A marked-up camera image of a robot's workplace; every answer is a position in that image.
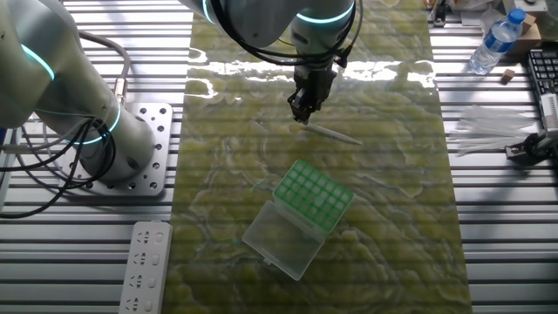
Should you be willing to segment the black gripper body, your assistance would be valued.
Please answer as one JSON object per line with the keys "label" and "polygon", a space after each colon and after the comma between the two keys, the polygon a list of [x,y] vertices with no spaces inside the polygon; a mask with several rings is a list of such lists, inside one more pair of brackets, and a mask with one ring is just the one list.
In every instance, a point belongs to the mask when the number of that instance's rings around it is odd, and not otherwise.
{"label": "black gripper body", "polygon": [[297,109],[321,109],[336,76],[331,68],[316,70],[298,66],[294,72],[296,92],[292,96],[292,105]]}

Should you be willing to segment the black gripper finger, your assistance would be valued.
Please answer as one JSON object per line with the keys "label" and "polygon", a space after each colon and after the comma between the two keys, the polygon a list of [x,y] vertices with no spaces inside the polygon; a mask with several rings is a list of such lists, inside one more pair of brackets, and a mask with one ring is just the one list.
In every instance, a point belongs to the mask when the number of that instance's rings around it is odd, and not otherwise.
{"label": "black gripper finger", "polygon": [[300,104],[297,100],[292,100],[289,102],[289,106],[293,115],[293,120],[302,124],[308,124],[308,113],[304,108],[300,107]]}
{"label": "black gripper finger", "polygon": [[306,106],[306,108],[304,109],[303,120],[304,121],[309,121],[311,114],[316,112],[316,111],[320,111],[321,108],[322,108],[322,103],[321,102],[308,104]]}

